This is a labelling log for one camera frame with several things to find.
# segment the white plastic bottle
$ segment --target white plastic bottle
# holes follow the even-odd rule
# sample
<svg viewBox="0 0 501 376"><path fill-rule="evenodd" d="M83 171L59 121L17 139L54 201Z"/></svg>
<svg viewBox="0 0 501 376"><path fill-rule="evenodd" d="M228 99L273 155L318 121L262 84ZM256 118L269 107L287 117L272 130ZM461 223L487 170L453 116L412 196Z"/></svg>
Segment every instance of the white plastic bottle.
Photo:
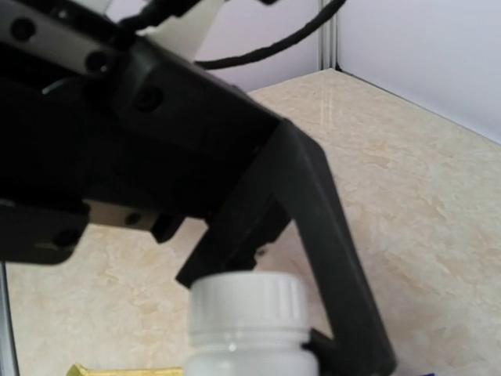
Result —
<svg viewBox="0 0 501 376"><path fill-rule="evenodd" d="M318 376L305 287L284 273L227 273L191 288L185 376Z"/></svg>

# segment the marble surface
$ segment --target marble surface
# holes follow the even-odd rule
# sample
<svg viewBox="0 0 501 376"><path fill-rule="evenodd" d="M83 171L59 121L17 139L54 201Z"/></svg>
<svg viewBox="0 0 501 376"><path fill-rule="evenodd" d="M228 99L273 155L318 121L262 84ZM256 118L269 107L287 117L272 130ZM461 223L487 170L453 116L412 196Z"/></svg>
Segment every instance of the marble surface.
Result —
<svg viewBox="0 0 501 376"><path fill-rule="evenodd" d="M500 375L501 147L333 70L253 96L324 147L397 374ZM182 364L188 293L173 280L203 231L188 221L158 246L90 226L61 266L9 265L22 375ZM259 264L302 275L326 330L293 226Z"/></svg>

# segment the black plastic part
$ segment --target black plastic part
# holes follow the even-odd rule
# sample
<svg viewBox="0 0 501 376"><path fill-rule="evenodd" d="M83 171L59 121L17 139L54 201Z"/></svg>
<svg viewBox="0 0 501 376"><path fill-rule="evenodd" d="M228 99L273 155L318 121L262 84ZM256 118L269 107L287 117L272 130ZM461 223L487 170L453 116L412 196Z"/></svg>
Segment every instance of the black plastic part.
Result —
<svg viewBox="0 0 501 376"><path fill-rule="evenodd" d="M25 55L13 56L7 66ZM160 214L151 229L158 241L185 217L205 219L209 229L178 275L190 286L213 273L252 269L255 252L293 219L335 333L326 369L391 373L395 358L325 155L307 135L142 39L105 81L62 81L72 91L69 103L50 95L57 87L44 95L19 74L0 78L8 119L0 147L2 260L67 259L88 222L81 202L99 201ZM149 111L137 108L151 87L162 100ZM124 216L117 226L127 226Z"/></svg>
<svg viewBox="0 0 501 376"><path fill-rule="evenodd" d="M87 80L82 77L62 78L45 86L41 93L54 102L58 103L80 103L83 100L83 90Z"/></svg>
<svg viewBox="0 0 501 376"><path fill-rule="evenodd" d="M339 375L389 375L395 357L360 266L329 166L320 146L289 121L267 145L211 220L182 267L178 281L228 271L243 244L263 240L279 204L296 222L335 334L331 371ZM277 226L273 235L279 233Z"/></svg>
<svg viewBox="0 0 501 376"><path fill-rule="evenodd" d="M88 54L87 59L85 59L85 67L92 73L105 70L107 64L108 58L101 51L91 52Z"/></svg>
<svg viewBox="0 0 501 376"><path fill-rule="evenodd" d="M139 92L134 102L134 108L139 112L153 112L163 101L162 91L157 86L150 86Z"/></svg>
<svg viewBox="0 0 501 376"><path fill-rule="evenodd" d="M151 228L151 234L158 243L170 240L181 227L185 218L173 215L160 215Z"/></svg>
<svg viewBox="0 0 501 376"><path fill-rule="evenodd" d="M140 220L141 220L141 215L139 213L132 212L131 214L127 215L127 217L125 217L125 225L134 226L137 223L139 223Z"/></svg>
<svg viewBox="0 0 501 376"><path fill-rule="evenodd" d="M2 43L0 43L0 56L2 57L0 78L6 77L33 89L41 90L58 80L75 75L69 70Z"/></svg>
<svg viewBox="0 0 501 376"><path fill-rule="evenodd" d="M126 49L133 43L132 32L116 25L106 17L94 13L71 0L15 0L52 17L96 41L116 49Z"/></svg>
<svg viewBox="0 0 501 376"><path fill-rule="evenodd" d="M0 201L2 260L37 264L66 261L88 224L88 208L79 202L61 204Z"/></svg>
<svg viewBox="0 0 501 376"><path fill-rule="evenodd" d="M336 346L332 338L316 329L312 329L310 331L310 342L303 347L315 354L320 365L320 376L335 374L334 370L337 369L337 365L333 354L336 352Z"/></svg>

